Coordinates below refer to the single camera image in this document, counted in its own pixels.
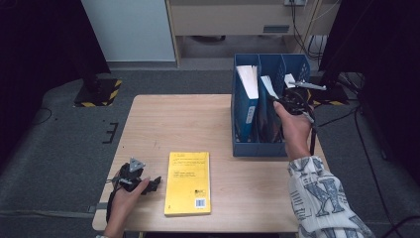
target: yellow book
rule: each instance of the yellow book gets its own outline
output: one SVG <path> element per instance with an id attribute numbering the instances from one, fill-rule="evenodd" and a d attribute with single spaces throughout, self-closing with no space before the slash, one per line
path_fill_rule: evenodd
<path id="1" fill-rule="evenodd" d="M 171 152 L 164 215 L 202 215 L 210 212 L 209 153 Z"/>

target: dark curtain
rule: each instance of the dark curtain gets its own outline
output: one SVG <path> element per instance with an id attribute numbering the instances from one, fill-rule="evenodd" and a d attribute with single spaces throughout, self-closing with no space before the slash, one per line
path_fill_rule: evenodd
<path id="1" fill-rule="evenodd" d="M 343 0 L 320 65 L 325 81 L 361 72 L 359 95 L 389 159 L 420 183 L 420 5 Z"/>
<path id="2" fill-rule="evenodd" d="M 0 169 L 48 90 L 101 72 L 110 70 L 80 1 L 1 0 Z"/>

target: wall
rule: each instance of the wall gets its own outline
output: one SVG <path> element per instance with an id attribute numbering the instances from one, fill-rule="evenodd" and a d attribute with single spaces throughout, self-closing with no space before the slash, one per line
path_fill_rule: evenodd
<path id="1" fill-rule="evenodd" d="M 175 61 L 164 0 L 82 0 L 106 61 Z"/>

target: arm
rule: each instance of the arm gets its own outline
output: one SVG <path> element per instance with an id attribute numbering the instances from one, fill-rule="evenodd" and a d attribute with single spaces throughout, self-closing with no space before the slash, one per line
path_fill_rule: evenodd
<path id="1" fill-rule="evenodd" d="M 145 178 L 131 192 L 119 189 L 112 202 L 112 212 L 104 231 L 104 236 L 109 238 L 123 237 L 127 217 L 136 205 L 142 191 L 146 189 L 150 178 Z"/>
<path id="2" fill-rule="evenodd" d="M 290 160 L 289 193 L 299 237 L 374 237 L 350 209 L 340 180 L 324 170 L 319 157 L 311 156 L 309 120 L 290 115 L 278 102 L 273 106 L 281 119 Z"/>

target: white patterned shirt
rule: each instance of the white patterned shirt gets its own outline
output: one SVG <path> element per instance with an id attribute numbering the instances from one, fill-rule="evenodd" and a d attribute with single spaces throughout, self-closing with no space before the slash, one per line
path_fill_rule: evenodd
<path id="1" fill-rule="evenodd" d="M 299 221 L 299 237 L 371 238 L 374 234 L 350 209 L 338 178 L 324 170 L 319 157 L 289 163 L 289 193 Z"/>

